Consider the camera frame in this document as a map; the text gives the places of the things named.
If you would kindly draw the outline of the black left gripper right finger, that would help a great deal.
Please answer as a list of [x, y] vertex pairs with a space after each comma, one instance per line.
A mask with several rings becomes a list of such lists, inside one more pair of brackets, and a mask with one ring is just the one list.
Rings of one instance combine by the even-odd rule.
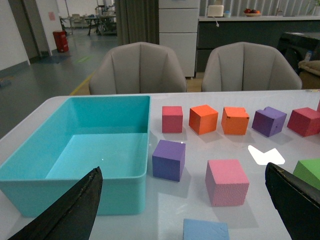
[[293, 240], [320, 238], [320, 191], [269, 162], [265, 185], [271, 201]]

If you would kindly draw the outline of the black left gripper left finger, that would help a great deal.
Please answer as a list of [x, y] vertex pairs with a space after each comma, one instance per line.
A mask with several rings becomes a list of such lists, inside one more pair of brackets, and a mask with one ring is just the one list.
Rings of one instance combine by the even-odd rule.
[[94, 168], [11, 240], [88, 240], [96, 219], [103, 186]]

